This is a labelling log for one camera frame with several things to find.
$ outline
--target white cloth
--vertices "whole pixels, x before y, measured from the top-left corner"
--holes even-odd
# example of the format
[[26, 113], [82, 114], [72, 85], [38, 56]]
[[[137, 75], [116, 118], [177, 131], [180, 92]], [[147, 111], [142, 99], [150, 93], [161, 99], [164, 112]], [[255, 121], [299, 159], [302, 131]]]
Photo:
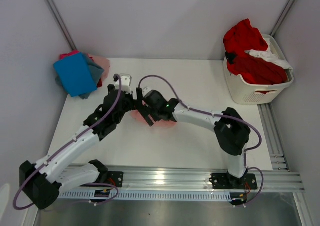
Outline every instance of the white cloth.
[[284, 70], [293, 70], [291, 65], [286, 60], [279, 59], [277, 55], [271, 52], [270, 48], [270, 38], [263, 38], [268, 44], [268, 49], [266, 51], [249, 50], [249, 55], [255, 58], [263, 59], [266, 62], [273, 63]]

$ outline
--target white wall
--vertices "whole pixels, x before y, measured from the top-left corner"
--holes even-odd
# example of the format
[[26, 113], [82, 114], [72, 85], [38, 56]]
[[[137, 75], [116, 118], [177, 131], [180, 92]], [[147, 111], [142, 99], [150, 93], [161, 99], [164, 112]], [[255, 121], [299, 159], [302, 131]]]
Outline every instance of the white wall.
[[272, 103], [291, 170], [300, 172], [320, 225], [320, 0], [298, 0], [276, 40], [295, 82]]
[[222, 59], [239, 21], [269, 34], [287, 0], [55, 0], [77, 47], [109, 58]]
[[11, 186], [0, 225], [18, 226], [26, 213], [12, 207], [19, 166], [48, 151], [66, 98], [53, 63], [70, 49], [44, 0], [0, 0], [0, 17], [0, 187]]

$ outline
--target black bracket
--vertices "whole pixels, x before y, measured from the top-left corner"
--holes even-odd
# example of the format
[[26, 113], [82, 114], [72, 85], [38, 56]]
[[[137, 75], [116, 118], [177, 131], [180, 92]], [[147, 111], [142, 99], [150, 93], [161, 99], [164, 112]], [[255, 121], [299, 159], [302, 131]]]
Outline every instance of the black bracket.
[[212, 173], [209, 182], [212, 183], [214, 190], [246, 190], [247, 183], [251, 190], [257, 190], [258, 184], [256, 175], [253, 173], [245, 174], [238, 183], [235, 183], [228, 173]]
[[89, 164], [94, 165], [100, 173], [95, 183], [110, 184], [117, 188], [122, 188], [124, 172], [109, 171], [109, 169], [97, 159], [91, 160]]
[[[237, 111], [231, 107], [222, 113], [242, 120]], [[241, 155], [249, 141], [250, 128], [241, 122], [223, 117], [214, 125], [214, 132], [221, 149], [232, 156]]]
[[[19, 172], [20, 186], [34, 171], [36, 171], [35, 164], [31, 164], [29, 161], [21, 164]], [[60, 193], [59, 188], [62, 185], [58, 182], [50, 183], [46, 177], [46, 174], [36, 173], [23, 189], [23, 192], [40, 210], [49, 207], [57, 200]]]

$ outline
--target gray floor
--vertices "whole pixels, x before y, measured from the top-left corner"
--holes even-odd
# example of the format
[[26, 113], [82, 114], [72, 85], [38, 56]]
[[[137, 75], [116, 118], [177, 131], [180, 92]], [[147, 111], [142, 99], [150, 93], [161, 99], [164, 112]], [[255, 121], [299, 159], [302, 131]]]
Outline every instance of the gray floor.
[[[54, 208], [69, 203], [59, 200]], [[301, 226], [290, 193], [263, 193], [247, 208], [221, 202], [115, 200], [41, 211], [36, 226]]]

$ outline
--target pile of clothes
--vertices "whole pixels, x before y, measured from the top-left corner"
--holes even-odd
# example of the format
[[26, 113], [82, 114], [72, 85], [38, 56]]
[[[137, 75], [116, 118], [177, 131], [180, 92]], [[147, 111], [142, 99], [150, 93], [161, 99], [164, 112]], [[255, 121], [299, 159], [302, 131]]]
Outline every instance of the pile of clothes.
[[60, 54], [54, 65], [58, 76], [55, 82], [63, 86], [71, 97], [88, 99], [90, 94], [102, 87], [108, 77], [110, 62], [107, 58], [94, 56], [74, 50]]
[[263, 38], [249, 19], [239, 22], [223, 38], [227, 68], [254, 85], [277, 85], [288, 80], [285, 70], [292, 67], [271, 52], [270, 39]]

